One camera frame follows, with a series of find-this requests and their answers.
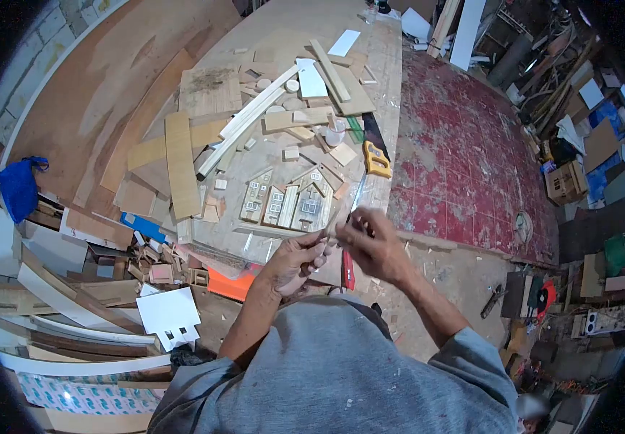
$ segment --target sleeve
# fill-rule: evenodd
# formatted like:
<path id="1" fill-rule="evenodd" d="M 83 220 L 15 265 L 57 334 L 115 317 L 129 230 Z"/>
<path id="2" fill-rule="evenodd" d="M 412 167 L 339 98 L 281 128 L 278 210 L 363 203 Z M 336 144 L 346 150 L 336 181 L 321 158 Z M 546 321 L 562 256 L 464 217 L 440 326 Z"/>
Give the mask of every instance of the sleeve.
<path id="1" fill-rule="evenodd" d="M 515 414 L 517 391 L 496 347 L 470 327 L 457 332 L 428 363 L 475 385 Z"/>
<path id="2" fill-rule="evenodd" d="M 153 413 L 151 433 L 190 433 L 211 395 L 220 395 L 227 383 L 242 373 L 229 358 L 197 366 L 181 366 Z"/>

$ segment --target small window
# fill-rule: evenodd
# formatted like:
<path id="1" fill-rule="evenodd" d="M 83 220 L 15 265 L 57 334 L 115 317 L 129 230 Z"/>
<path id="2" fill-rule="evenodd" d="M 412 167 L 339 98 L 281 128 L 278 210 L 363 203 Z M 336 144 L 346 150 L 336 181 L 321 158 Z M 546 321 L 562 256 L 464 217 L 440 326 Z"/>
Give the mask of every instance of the small window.
<path id="1" fill-rule="evenodd" d="M 301 209 L 304 213 L 314 214 L 317 211 L 317 204 L 313 201 L 307 201 L 303 204 L 303 209 Z"/>

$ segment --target red tool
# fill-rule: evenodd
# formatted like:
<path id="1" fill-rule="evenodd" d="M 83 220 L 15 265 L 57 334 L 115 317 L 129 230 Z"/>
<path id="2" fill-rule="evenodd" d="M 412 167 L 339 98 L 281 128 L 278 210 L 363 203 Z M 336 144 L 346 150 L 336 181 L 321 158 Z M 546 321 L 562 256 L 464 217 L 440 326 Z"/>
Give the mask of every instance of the red tool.
<path id="1" fill-rule="evenodd" d="M 351 291 L 355 289 L 353 259 L 351 259 L 351 254 L 346 250 L 342 251 L 342 286 Z"/>

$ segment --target green ruler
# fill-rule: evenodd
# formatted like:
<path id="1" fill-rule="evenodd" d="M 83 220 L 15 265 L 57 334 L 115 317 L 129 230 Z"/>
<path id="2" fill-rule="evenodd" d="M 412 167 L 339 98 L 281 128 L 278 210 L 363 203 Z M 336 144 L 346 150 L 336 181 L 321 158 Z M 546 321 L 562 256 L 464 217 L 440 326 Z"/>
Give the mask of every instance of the green ruler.
<path id="1" fill-rule="evenodd" d="M 349 125 L 351 126 L 351 139 L 353 143 L 361 144 L 363 143 L 363 139 L 365 138 L 365 133 L 363 129 L 360 127 L 360 124 L 353 116 L 346 116 L 346 120 L 349 121 Z"/>

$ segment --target box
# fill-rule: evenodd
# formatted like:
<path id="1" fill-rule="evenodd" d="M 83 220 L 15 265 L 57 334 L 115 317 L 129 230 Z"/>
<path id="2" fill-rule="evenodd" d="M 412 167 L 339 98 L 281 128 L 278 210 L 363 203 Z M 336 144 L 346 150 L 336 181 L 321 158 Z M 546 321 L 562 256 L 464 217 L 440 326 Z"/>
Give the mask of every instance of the box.
<path id="1" fill-rule="evenodd" d="M 546 193 L 559 205 L 577 202 L 587 195 L 587 179 L 577 161 L 571 161 L 546 174 Z"/>

